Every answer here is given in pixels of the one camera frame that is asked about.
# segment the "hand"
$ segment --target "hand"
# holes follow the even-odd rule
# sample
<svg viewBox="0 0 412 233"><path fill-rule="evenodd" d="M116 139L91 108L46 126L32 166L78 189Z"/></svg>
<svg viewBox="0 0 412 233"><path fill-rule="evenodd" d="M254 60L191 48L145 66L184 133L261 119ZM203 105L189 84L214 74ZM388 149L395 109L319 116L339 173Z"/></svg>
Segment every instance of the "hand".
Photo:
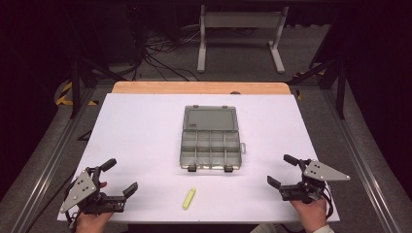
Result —
<svg viewBox="0 0 412 233"><path fill-rule="evenodd" d="M299 213L300 222L305 231L312 233L317 229L326 226L326 200L321 199L304 204L301 201L291 201L291 204Z"/></svg>
<svg viewBox="0 0 412 233"><path fill-rule="evenodd" d="M80 213L77 219L76 233L103 233L104 227L113 213L103 213L99 216Z"/></svg>

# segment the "plastic compartment box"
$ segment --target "plastic compartment box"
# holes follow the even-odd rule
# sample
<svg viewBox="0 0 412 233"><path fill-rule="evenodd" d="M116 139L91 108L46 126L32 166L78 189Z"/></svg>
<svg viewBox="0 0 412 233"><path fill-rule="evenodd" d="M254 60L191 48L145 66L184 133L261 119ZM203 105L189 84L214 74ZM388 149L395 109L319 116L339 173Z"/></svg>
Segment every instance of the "plastic compartment box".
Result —
<svg viewBox="0 0 412 233"><path fill-rule="evenodd" d="M186 106L180 164L183 169L224 169L242 164L236 109L228 106Z"/></svg>

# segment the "yellow marker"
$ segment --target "yellow marker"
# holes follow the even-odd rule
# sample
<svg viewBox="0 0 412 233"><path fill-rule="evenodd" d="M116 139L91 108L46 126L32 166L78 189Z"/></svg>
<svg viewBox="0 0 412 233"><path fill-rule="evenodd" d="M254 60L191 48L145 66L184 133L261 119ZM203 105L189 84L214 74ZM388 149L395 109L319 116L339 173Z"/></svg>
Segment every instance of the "yellow marker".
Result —
<svg viewBox="0 0 412 233"><path fill-rule="evenodd" d="M190 205L191 198L193 198L195 192L196 192L196 188L195 188L195 187L193 187L193 188L189 191L188 196L186 196L185 202L183 203L183 209L184 209L184 210L187 210L187 209L188 209L188 207L189 207L189 205Z"/></svg>

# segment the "white table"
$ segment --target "white table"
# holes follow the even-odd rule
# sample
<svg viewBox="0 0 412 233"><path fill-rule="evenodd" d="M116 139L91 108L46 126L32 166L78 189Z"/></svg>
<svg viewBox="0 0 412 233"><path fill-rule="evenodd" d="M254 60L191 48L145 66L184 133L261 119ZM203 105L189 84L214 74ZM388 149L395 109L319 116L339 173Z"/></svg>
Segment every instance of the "white table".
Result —
<svg viewBox="0 0 412 233"><path fill-rule="evenodd" d="M240 170L197 170L179 164L186 105L234 106L240 141L246 144ZM293 95L221 94L108 94L102 106L79 174L110 158L116 166L102 173L108 195L134 182L139 189L122 214L111 221L123 223L287 223L298 221L289 202L266 182L271 176L282 184L301 181L301 172L283 160L317 159ZM182 204L192 187L197 191L189 209ZM329 221L339 220L335 212Z"/></svg>

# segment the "dark background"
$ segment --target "dark background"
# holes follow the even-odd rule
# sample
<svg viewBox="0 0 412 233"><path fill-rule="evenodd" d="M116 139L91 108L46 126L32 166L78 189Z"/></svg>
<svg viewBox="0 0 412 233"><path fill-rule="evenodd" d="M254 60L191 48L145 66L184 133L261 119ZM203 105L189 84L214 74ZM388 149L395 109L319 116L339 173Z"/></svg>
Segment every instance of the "dark background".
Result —
<svg viewBox="0 0 412 233"><path fill-rule="evenodd" d="M412 29L411 9L406 5L404 1L356 1L352 10L340 15L342 24L329 32L317 59L348 58L348 82L363 117L411 198ZM335 10L291 7L287 24L331 23ZM148 24L172 39L179 37L179 27L197 23L199 13L193 6L176 5L145 11ZM0 198L48 129L57 111L54 93L69 78L74 54L103 65L136 58L130 52L136 48L128 24L121 20L123 14L122 5L101 5L90 11L84 4L65 11L52 0L0 2ZM107 37L111 29L99 26L102 20L111 21L119 36ZM111 46L118 42L121 46Z"/></svg>

